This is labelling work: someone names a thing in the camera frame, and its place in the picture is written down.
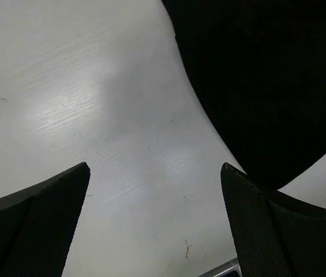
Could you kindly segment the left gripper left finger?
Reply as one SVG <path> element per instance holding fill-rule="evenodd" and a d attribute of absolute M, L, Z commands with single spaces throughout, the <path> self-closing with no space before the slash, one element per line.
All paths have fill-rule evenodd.
<path fill-rule="evenodd" d="M 61 276 L 90 180 L 82 162 L 0 198 L 0 276 Z"/>

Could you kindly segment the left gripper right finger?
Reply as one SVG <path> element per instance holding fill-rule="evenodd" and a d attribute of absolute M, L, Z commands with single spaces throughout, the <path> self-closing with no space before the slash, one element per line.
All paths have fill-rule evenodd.
<path fill-rule="evenodd" d="M 242 276 L 326 276 L 326 208 L 256 185 L 228 163 L 221 184 Z"/>

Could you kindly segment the black skirt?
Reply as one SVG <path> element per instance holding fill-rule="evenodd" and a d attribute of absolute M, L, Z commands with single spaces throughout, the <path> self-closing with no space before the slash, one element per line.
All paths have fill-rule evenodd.
<path fill-rule="evenodd" d="M 206 115 L 280 189 L 326 154 L 326 1 L 164 1 Z"/>

